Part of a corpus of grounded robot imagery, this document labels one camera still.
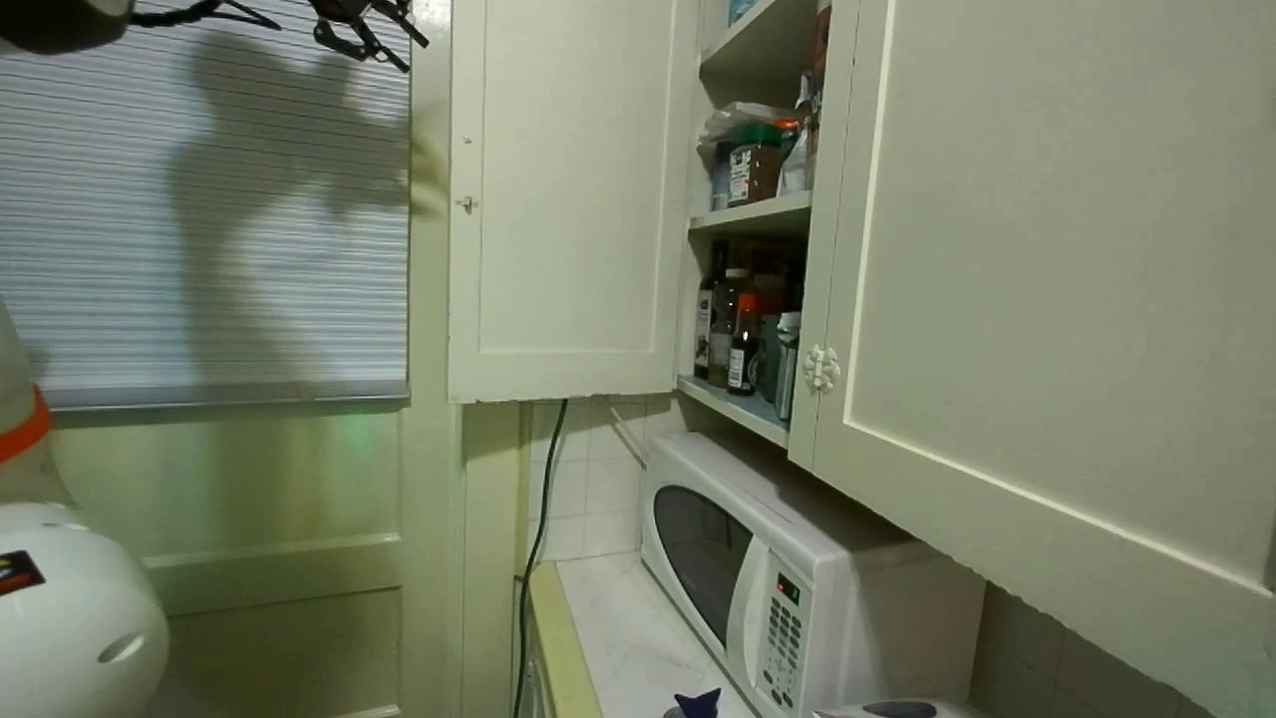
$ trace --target cabinet door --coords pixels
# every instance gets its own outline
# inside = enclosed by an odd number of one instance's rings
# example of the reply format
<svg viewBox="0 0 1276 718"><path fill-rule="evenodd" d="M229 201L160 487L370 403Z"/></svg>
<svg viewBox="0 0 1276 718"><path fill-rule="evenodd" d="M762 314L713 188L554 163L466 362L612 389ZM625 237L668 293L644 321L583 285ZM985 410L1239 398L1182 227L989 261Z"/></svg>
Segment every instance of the cabinet door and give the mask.
<svg viewBox="0 0 1276 718"><path fill-rule="evenodd" d="M676 389L689 10L454 5L451 397Z"/></svg>
<svg viewBox="0 0 1276 718"><path fill-rule="evenodd" d="M1276 705L1276 5L857 10L797 459L1218 716Z"/></svg>

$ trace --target microwave handle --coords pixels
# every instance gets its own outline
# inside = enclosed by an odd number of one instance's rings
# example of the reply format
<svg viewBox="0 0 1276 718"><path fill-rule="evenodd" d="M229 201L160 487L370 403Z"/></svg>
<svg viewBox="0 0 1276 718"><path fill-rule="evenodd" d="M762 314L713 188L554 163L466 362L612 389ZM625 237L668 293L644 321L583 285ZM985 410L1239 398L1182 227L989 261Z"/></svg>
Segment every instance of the microwave handle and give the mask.
<svg viewBox="0 0 1276 718"><path fill-rule="evenodd" d="M730 606L730 620L733 620L730 635L733 635L733 648L742 648L733 664L742 669L742 681L752 681L752 691L762 691L760 673L762 673L762 652L766 652L772 575L775 575L772 552L766 544L754 539L742 567L742 579L752 587L740 587Z"/></svg>

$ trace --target window blind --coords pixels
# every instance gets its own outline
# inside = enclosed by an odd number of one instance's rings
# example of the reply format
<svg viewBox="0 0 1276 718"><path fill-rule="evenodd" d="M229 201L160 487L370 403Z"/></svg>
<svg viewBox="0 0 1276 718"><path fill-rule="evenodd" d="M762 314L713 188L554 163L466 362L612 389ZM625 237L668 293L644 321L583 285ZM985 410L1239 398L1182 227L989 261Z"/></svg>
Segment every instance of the window blind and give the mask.
<svg viewBox="0 0 1276 718"><path fill-rule="evenodd" d="M62 410L406 397L406 79L265 14L0 47L0 298Z"/></svg>

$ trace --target microwave control panel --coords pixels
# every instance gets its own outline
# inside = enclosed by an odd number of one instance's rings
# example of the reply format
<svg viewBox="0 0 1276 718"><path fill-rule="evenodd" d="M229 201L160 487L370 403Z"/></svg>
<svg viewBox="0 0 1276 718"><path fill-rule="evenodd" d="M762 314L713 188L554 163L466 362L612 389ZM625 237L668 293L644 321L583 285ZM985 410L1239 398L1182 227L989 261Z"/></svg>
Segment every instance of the microwave control panel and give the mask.
<svg viewBox="0 0 1276 718"><path fill-rule="evenodd" d="M772 571L772 611L762 644L762 696L781 709L797 716L802 685L802 648L807 648L807 587L795 571Z"/></svg>

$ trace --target white microwave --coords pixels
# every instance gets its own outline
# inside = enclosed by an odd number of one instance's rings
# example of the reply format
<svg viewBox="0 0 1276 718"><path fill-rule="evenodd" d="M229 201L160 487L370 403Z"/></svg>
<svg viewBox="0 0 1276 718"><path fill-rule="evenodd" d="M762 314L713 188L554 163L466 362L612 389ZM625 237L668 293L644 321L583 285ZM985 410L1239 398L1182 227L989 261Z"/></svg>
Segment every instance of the white microwave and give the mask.
<svg viewBox="0 0 1276 718"><path fill-rule="evenodd" d="M655 445L644 564L766 718L968 696L985 583L762 450Z"/></svg>

